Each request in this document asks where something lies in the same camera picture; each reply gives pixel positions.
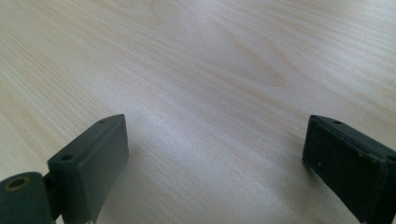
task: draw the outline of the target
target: small hole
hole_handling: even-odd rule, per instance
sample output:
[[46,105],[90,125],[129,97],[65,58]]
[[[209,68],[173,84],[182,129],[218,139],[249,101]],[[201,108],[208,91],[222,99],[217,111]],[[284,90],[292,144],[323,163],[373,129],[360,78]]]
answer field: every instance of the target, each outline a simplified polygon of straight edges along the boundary
[[30,182],[30,178],[27,176],[24,176],[24,177],[21,177],[18,179],[11,180],[4,186],[4,189],[6,191],[13,191],[13,190],[21,189],[21,188],[25,187],[29,182]]
[[73,157],[70,155],[65,155],[61,157],[61,161],[70,161]]
[[11,183],[9,183],[9,187],[14,189],[16,187],[19,187],[20,185],[26,183],[26,180],[24,179],[16,179],[14,181],[12,181]]

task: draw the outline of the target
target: wood grain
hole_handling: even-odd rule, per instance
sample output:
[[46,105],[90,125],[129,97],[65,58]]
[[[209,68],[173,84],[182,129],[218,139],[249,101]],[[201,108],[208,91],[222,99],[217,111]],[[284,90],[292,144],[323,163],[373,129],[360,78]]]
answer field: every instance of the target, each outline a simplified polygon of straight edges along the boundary
[[396,149],[395,36],[394,1],[0,1],[0,178],[123,113],[98,223],[358,223],[304,135],[319,114]]

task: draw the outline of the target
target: black plastic block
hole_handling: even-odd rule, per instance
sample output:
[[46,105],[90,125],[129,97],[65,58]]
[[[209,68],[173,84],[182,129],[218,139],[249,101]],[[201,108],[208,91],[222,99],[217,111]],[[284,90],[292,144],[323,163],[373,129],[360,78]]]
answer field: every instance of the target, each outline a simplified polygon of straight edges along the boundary
[[97,121],[49,159],[51,180],[62,186],[65,223],[96,221],[128,156],[125,117],[117,115]]
[[360,222],[392,222],[396,212],[395,151],[338,120],[311,116],[303,161]]

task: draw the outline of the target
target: table surface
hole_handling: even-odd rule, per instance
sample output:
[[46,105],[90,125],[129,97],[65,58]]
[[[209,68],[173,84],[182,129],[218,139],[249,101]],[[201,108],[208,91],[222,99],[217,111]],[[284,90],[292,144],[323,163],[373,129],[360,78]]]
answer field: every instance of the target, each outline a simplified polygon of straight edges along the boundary
[[395,36],[395,1],[0,1],[0,178],[122,113],[98,223],[358,223],[306,126],[396,149]]

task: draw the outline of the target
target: wooden table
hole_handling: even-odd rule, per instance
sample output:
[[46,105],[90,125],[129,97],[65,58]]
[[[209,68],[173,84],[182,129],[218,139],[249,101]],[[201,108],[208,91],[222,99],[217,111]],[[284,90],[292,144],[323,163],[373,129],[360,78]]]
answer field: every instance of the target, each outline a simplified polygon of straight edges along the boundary
[[396,149],[395,36],[395,1],[0,1],[0,178],[123,113],[98,223],[358,223],[304,136],[319,114]]

